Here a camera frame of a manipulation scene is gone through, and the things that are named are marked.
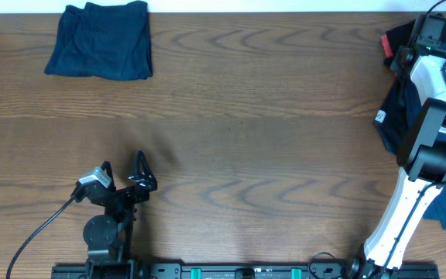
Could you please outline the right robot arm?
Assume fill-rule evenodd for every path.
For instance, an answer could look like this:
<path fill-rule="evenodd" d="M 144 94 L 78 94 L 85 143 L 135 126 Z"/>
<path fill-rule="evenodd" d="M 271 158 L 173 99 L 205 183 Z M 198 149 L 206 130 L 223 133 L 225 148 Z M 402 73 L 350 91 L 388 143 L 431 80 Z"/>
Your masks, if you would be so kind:
<path fill-rule="evenodd" d="M 437 278 L 433 264 L 404 264 L 403 255 L 429 204 L 446 186 L 446 18 L 420 15 L 391 65 L 415 85 L 422 108 L 396 155 L 395 191 L 373 234 L 346 268 L 345 278 Z"/>

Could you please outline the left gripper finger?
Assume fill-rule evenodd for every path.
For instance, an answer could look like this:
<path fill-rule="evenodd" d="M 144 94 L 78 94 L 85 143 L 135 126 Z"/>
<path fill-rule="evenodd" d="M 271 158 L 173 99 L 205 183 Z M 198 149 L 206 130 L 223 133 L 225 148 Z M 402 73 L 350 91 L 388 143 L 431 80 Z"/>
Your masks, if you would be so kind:
<path fill-rule="evenodd" d="M 113 172 L 112 172 L 111 163 L 109 161 L 105 160 L 101 165 L 101 169 L 109 176 L 109 178 L 111 180 L 110 185 L 108 186 L 108 189 L 115 190 L 115 180 L 114 180 L 114 176 L 113 176 Z"/>
<path fill-rule="evenodd" d="M 157 179 L 155 178 L 148 165 L 145 154 L 141 150 L 136 151 L 134 162 L 128 179 L 130 181 L 133 181 L 136 186 L 139 186 L 146 191 L 157 190 Z"/>

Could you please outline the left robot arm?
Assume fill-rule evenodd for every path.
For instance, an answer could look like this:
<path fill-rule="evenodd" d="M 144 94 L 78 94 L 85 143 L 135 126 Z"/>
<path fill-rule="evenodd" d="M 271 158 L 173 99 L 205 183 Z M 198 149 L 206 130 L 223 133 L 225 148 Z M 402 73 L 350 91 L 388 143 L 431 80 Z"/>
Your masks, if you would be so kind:
<path fill-rule="evenodd" d="M 157 179 L 145 154 L 137 150 L 128 179 L 133 185 L 118 189 L 112 166 L 105 161 L 84 173 L 72 192 L 75 202 L 88 199 L 101 206 L 104 213 L 91 218 L 83 229 L 87 244 L 86 278 L 147 278 L 149 272 L 132 254 L 133 225 L 136 206 L 147 202 L 157 189 Z"/>

